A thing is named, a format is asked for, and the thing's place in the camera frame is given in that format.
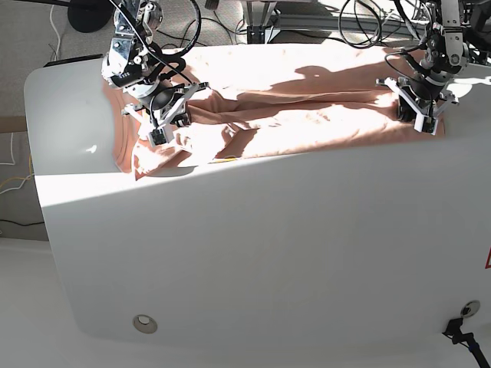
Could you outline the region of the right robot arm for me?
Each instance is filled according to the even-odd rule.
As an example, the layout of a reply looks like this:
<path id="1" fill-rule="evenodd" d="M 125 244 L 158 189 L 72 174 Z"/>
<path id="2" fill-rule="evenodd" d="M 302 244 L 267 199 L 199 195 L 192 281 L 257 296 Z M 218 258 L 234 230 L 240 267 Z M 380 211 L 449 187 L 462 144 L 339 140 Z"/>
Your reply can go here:
<path id="1" fill-rule="evenodd" d="M 188 101 L 194 94 L 209 87 L 184 74 L 184 56 L 191 51 L 200 35 L 202 17 L 195 1 L 196 31 L 181 51 L 165 54 L 153 40 L 163 22 L 163 10 L 156 1 L 121 1 L 115 7 L 115 33 L 110 50 L 104 57 L 101 75 L 113 89 L 122 90 L 138 101 L 122 111 L 139 122 L 145 110 L 150 122 L 144 130 L 152 146 L 171 143 L 174 127 L 190 125 Z"/>

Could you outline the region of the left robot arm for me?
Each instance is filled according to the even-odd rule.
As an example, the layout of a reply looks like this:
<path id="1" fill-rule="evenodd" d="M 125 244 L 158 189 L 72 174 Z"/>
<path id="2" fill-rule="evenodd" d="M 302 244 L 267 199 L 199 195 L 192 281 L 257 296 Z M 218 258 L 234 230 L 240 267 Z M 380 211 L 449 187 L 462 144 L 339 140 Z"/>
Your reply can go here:
<path id="1" fill-rule="evenodd" d="M 431 1 L 426 7 L 428 24 L 418 44 L 384 58 L 398 78 L 387 77 L 377 84 L 398 96 L 398 120 L 412 123 L 419 133 L 434 135 L 440 115 L 458 103 L 447 85 L 466 66 L 468 50 L 460 3 Z"/>

